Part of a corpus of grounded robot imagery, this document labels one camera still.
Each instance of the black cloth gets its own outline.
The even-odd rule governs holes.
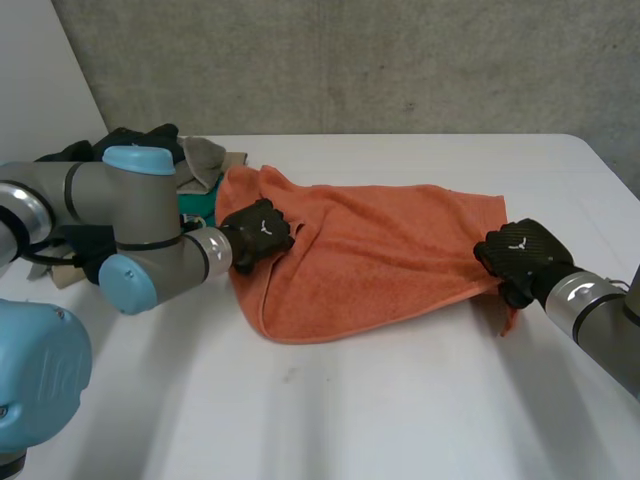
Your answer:
[[[141,147],[166,148],[173,156],[174,165],[185,159],[184,150],[178,144],[178,127],[166,123],[150,132],[142,133],[119,127],[98,143],[91,146],[87,140],[69,145],[59,153],[45,155],[36,162],[101,162],[104,151],[116,145],[138,145]],[[113,228],[110,226],[77,225],[60,228],[61,234],[76,255],[83,261],[84,274],[98,284],[98,273],[102,263],[116,253]]]

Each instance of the silver robot arm segment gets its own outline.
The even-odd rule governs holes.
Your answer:
[[[542,301],[549,318],[640,400],[640,269],[628,292],[581,271]]]

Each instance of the cable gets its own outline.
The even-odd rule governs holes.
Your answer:
[[[40,252],[48,247],[57,247],[59,245],[64,244],[65,241],[61,238],[53,239],[53,240],[45,240],[44,242],[34,243],[29,246],[23,253],[22,258],[28,260],[31,263],[35,263],[38,265],[49,265],[49,266],[72,266],[72,267],[80,267],[83,262],[78,255],[74,255],[73,258],[56,258],[49,257],[47,255],[38,255],[37,252]]]
[[[30,261],[31,263],[35,263],[38,265],[50,265],[50,266],[72,266],[72,267],[80,267],[82,265],[82,260],[74,255],[73,258],[55,258],[55,257],[47,257],[46,255],[38,255],[37,253],[24,252],[22,254],[22,258]]]

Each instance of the teal cloth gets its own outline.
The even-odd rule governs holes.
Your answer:
[[[207,222],[208,227],[216,226],[216,198],[218,189],[222,183],[223,175],[220,175],[213,190],[206,195],[178,195],[178,207],[181,214],[198,215]]]

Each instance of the white wall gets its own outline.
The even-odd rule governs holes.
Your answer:
[[[106,133],[50,1],[0,1],[0,164]]]

